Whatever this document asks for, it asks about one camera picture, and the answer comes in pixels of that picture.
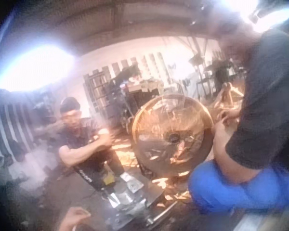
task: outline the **white wall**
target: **white wall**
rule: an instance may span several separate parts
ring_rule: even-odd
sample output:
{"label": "white wall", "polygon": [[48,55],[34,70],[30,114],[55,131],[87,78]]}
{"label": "white wall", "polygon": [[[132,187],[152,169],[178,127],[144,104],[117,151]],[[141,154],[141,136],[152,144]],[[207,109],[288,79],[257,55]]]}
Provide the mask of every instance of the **white wall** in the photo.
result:
{"label": "white wall", "polygon": [[[197,41],[203,52],[205,39],[197,38]],[[102,67],[108,66],[112,77],[115,77],[112,63],[118,63],[122,70],[121,60],[127,59],[129,65],[131,65],[130,59],[132,57],[136,57],[138,63],[140,63],[143,55],[148,56],[150,53],[156,54],[157,52],[162,53],[166,62],[173,59],[177,59],[179,62],[188,62],[188,60],[194,56],[193,51],[188,46],[191,46],[193,50],[197,52],[192,38],[153,37],[125,41],[87,53],[78,58],[70,77],[64,79],[62,83],[56,87],[55,94],[57,95],[57,102],[60,103],[66,96],[73,96],[81,104],[83,117],[88,117],[90,115],[89,103],[83,87],[84,75],[91,75],[92,71],[96,69],[102,71]],[[213,51],[220,51],[220,48],[217,41],[209,40],[205,56],[206,61],[212,60]]]}

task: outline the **crouching man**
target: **crouching man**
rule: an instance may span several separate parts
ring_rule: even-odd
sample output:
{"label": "crouching man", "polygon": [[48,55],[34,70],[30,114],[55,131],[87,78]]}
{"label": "crouching man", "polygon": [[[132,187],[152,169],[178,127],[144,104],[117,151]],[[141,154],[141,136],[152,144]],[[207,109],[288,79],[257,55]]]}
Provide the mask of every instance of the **crouching man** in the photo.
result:
{"label": "crouching man", "polygon": [[[203,212],[289,206],[289,35],[256,33],[220,5],[209,13],[220,47],[248,70],[241,111],[215,125],[214,160],[191,174],[189,190]],[[228,121],[240,117],[237,130]]]}
{"label": "crouching man", "polygon": [[66,166],[73,167],[97,190],[107,184],[105,178],[111,181],[111,177],[103,172],[105,161],[116,176],[124,172],[118,156],[111,149],[113,139],[108,129],[97,120],[81,118],[80,104],[75,98],[64,99],[60,113],[64,128],[60,134],[59,156]]}

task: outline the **blue pants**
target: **blue pants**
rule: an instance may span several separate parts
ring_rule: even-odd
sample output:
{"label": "blue pants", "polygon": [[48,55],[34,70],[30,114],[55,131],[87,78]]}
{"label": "blue pants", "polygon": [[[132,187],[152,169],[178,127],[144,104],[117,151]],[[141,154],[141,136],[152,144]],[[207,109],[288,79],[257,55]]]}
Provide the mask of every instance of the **blue pants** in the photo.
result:
{"label": "blue pants", "polygon": [[289,206],[289,172],[281,167],[268,167],[251,181],[233,185],[214,160],[208,161],[191,174],[188,188],[203,213]]}

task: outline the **metal wheel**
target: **metal wheel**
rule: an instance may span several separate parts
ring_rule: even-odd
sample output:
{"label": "metal wheel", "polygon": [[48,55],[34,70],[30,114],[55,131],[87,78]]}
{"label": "metal wheel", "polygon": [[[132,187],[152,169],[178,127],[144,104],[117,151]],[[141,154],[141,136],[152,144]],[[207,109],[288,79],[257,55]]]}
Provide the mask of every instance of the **metal wheel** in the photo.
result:
{"label": "metal wheel", "polygon": [[200,102],[177,94],[157,97],[135,116],[135,155],[159,176],[187,174],[208,156],[212,126],[212,118]]}

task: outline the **black cap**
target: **black cap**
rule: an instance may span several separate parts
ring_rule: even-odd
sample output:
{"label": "black cap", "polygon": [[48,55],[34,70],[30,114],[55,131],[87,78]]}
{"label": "black cap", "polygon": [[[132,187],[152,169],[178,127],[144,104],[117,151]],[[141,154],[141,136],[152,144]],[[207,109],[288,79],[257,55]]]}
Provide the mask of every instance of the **black cap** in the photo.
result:
{"label": "black cap", "polygon": [[60,105],[60,113],[80,110],[80,104],[74,97],[65,98]]}

